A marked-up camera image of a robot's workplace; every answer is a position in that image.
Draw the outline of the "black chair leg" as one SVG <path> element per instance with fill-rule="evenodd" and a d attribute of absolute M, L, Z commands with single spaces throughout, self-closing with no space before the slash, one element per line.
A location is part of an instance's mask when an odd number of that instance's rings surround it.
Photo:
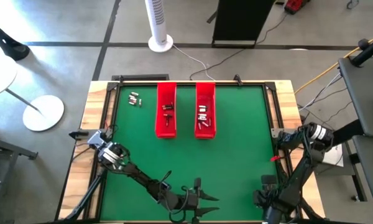
<path fill-rule="evenodd" d="M 30 48 L 27 45 L 24 45 L 14 40 L 12 37 L 6 34 L 1 28 L 0 48 L 2 49 L 5 55 L 7 55 L 15 61 L 26 58 L 30 53 Z"/>

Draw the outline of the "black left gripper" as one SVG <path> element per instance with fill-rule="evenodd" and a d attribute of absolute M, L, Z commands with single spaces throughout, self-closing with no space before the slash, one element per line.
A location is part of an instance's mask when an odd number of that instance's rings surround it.
<path fill-rule="evenodd" d="M 204 214 L 213 212 L 215 210 L 219 210 L 218 207 L 208 207 L 208 208 L 200 208 L 200 198 L 203 200 L 209 201 L 218 201 L 219 199 L 216 197 L 212 197 L 206 194 L 203 190 L 201 190 L 201 179 L 196 178 L 194 181 L 194 186 L 192 189 L 187 190 L 187 196 L 185 197 L 185 206 L 183 208 L 183 212 L 192 211 L 193 217 L 191 219 L 191 224 L 200 224 L 200 217 Z"/>

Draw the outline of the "grey desk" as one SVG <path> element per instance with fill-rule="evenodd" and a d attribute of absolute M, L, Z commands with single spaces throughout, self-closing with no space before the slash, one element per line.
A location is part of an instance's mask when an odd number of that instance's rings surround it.
<path fill-rule="evenodd" d="M 339 71 L 361 125 L 362 133 L 353 134 L 352 141 L 373 198 L 373 58 L 359 67 L 341 58 Z"/>

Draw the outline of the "white box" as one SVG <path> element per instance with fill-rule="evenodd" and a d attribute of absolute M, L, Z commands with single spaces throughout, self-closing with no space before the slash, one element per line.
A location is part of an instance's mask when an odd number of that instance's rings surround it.
<path fill-rule="evenodd" d="M 338 167 L 343 167 L 343 145 L 333 146 L 331 150 L 325 153 L 323 163 Z"/>

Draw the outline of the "black floor plate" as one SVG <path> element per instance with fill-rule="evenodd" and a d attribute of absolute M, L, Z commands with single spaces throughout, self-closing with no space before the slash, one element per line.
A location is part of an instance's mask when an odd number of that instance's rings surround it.
<path fill-rule="evenodd" d="M 113 75 L 111 81 L 119 81 L 120 75 Z M 124 81 L 167 81 L 169 80 L 168 74 L 145 74 L 145 75 L 122 75 Z"/>

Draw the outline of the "black diagonal strut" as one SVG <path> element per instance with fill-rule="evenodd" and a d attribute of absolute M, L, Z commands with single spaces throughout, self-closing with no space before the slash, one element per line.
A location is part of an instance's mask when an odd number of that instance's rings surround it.
<path fill-rule="evenodd" d="M 313 209 L 312 207 L 308 204 L 308 202 L 302 198 L 300 200 L 300 207 L 301 209 L 306 213 L 306 215 L 308 216 L 308 218 L 310 220 L 321 220 L 322 217 L 319 216 Z"/>
<path fill-rule="evenodd" d="M 102 170 L 95 178 L 94 181 L 91 183 L 91 185 L 88 187 L 88 190 L 86 191 L 85 195 L 81 198 L 78 205 L 72 210 L 72 212 L 63 219 L 65 222 L 72 222 L 77 220 L 77 218 L 80 216 L 82 211 L 85 209 L 87 203 L 90 201 L 90 199 L 93 196 L 93 193 L 97 189 L 98 185 L 102 183 L 103 177 L 107 174 L 107 170 Z"/>

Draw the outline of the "black partition panel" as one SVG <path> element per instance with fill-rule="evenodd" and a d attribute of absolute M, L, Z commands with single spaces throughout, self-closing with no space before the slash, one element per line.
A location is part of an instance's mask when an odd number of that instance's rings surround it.
<path fill-rule="evenodd" d="M 274 4 L 275 0 L 219 0 L 211 46 L 235 48 L 239 42 L 254 48 Z"/>

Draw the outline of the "black desk crossbar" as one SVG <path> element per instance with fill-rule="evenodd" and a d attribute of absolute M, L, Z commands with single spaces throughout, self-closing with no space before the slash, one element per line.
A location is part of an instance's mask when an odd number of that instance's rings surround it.
<path fill-rule="evenodd" d="M 363 134 L 364 130 L 361 122 L 357 119 L 333 132 L 333 145 L 342 144 L 350 140 L 353 136 L 362 136 Z"/>

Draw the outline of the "red plastic bin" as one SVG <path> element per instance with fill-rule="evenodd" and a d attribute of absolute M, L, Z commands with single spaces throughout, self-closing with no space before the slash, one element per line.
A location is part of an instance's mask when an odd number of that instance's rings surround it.
<path fill-rule="evenodd" d="M 173 110 L 163 110 L 162 105 L 174 104 Z M 175 82 L 163 82 L 157 84 L 157 107 L 155 117 L 155 134 L 158 138 L 175 138 L 177 135 L 177 84 Z M 163 114 L 171 114 L 168 126 Z"/>
<path fill-rule="evenodd" d="M 195 137 L 197 139 L 214 139 L 216 135 L 216 84 L 214 82 L 198 82 L 196 83 L 196 101 L 195 101 Z M 200 112 L 199 106 L 207 106 L 205 112 Z M 199 114 L 206 114 L 204 122 L 208 124 L 211 118 L 211 126 L 206 127 L 202 121 L 198 120 Z"/>

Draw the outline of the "red and black device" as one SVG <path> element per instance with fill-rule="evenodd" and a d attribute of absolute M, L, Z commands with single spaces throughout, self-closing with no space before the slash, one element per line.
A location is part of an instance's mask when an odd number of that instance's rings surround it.
<path fill-rule="evenodd" d="M 310 1 L 311 0 L 287 0 L 284 10 L 294 15 Z"/>

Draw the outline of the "white tower fan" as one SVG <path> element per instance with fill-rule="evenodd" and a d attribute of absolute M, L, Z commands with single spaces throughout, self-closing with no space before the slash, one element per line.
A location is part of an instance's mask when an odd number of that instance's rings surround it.
<path fill-rule="evenodd" d="M 145 0 L 147 16 L 152 36 L 148 41 L 149 49 L 164 53 L 173 47 L 173 38 L 167 32 L 165 12 L 162 0 Z"/>

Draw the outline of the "white round pedestal table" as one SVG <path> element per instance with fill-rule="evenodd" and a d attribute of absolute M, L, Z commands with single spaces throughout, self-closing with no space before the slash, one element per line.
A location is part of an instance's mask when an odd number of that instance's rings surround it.
<path fill-rule="evenodd" d="M 32 101 L 26 100 L 10 90 L 16 76 L 16 61 L 7 55 L 0 54 L 0 94 L 5 91 L 26 105 L 22 122 L 27 129 L 42 132 L 54 127 L 64 115 L 63 101 L 54 95 L 42 95 Z"/>

